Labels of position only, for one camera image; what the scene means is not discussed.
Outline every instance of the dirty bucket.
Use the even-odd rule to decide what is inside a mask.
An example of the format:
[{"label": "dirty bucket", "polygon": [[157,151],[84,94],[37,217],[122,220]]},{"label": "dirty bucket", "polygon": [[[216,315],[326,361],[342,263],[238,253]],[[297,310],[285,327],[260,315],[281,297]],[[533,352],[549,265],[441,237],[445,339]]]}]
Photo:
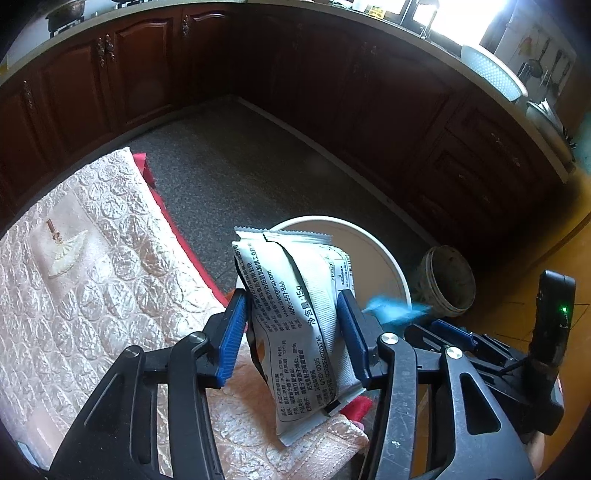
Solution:
[{"label": "dirty bucket", "polygon": [[427,251],[410,282],[414,302],[430,305],[435,317],[457,317],[474,303],[472,269],[455,248],[443,245]]}]

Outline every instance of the white bucket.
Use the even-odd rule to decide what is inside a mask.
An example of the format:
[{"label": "white bucket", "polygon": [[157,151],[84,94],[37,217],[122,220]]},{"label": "white bucket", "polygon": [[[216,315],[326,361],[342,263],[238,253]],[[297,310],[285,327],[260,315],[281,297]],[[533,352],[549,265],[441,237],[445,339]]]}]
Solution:
[{"label": "white bucket", "polygon": [[427,251],[411,279],[413,301],[430,305],[435,317],[457,317],[474,303],[472,269],[455,248],[443,245]]},{"label": "white bucket", "polygon": [[400,266],[388,249],[371,233],[338,218],[308,215],[292,218],[271,230],[328,233],[332,244],[351,257],[355,298],[363,309],[372,297],[383,294],[411,305],[410,291]]}]

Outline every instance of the red fabric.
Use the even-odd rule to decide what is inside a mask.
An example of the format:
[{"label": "red fabric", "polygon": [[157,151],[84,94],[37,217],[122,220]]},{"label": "red fabric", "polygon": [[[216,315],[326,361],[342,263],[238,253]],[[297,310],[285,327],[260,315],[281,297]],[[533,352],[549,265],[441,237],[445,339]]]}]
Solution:
[{"label": "red fabric", "polygon": [[373,404],[374,402],[371,398],[360,395],[357,398],[354,398],[349,405],[343,408],[339,413],[342,413],[351,421],[358,421],[361,423],[363,417],[367,415],[367,412],[369,412],[369,409]]},{"label": "red fabric", "polygon": [[150,172],[150,168],[148,167],[148,163],[146,162],[146,154],[145,153],[134,153],[133,155],[134,155],[135,164],[138,166],[139,172],[142,174],[144,180],[148,184],[148,188],[150,189],[150,193],[152,194],[152,197],[154,197],[154,200],[156,201],[156,203],[160,207],[160,210],[162,211],[162,215],[164,215],[164,218],[166,218],[166,221],[170,225],[170,229],[173,231],[174,236],[176,236],[177,241],[179,242],[183,251],[187,254],[189,260],[191,261],[191,263],[193,264],[195,269],[197,269],[197,271],[199,272],[199,275],[201,275],[201,278],[205,282],[205,285],[207,285],[211,289],[213,296],[215,296],[217,298],[217,300],[224,307],[227,307],[228,306],[228,299],[223,295],[223,293],[217,287],[216,283],[213,281],[213,278],[209,275],[209,273],[207,273],[207,270],[205,270],[205,267],[203,265],[201,265],[201,262],[195,256],[195,254],[191,250],[191,247],[189,246],[187,241],[183,238],[181,232],[178,231],[177,226],[174,224],[173,219],[171,218],[170,214],[168,213],[168,210],[166,209],[166,207],[164,206],[164,201],[163,201],[162,197],[152,187],[154,185],[154,177],[152,176],[152,173]]},{"label": "red fabric", "polygon": [[142,174],[145,182],[152,187],[153,189],[156,188],[156,183],[154,180],[154,176],[152,175],[152,171],[148,165],[148,161],[146,160],[145,153],[134,153],[134,161],[138,167],[139,172]]}]

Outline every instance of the window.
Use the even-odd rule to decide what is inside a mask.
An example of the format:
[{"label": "window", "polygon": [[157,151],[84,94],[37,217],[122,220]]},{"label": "window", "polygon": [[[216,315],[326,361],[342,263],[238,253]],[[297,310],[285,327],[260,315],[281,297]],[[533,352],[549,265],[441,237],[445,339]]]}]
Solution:
[{"label": "window", "polygon": [[[509,0],[439,0],[439,10],[431,26],[431,40],[456,55],[464,44],[478,45],[486,29]],[[417,34],[429,24],[434,5],[418,5],[417,0],[370,0],[387,10],[385,19]]]},{"label": "window", "polygon": [[[478,45],[505,4],[506,0],[439,0],[431,30],[458,45]],[[417,5],[413,20],[427,25],[434,9],[433,5]]]}]

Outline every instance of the blue cloth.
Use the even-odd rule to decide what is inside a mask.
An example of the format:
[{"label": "blue cloth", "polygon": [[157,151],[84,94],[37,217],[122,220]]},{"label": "blue cloth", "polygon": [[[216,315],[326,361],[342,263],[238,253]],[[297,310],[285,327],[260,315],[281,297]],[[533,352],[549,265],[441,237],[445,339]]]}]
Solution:
[{"label": "blue cloth", "polygon": [[378,295],[368,301],[363,312],[376,317],[384,332],[396,333],[404,338],[404,329],[430,309],[428,305],[421,304],[415,304],[409,309],[405,301]]}]

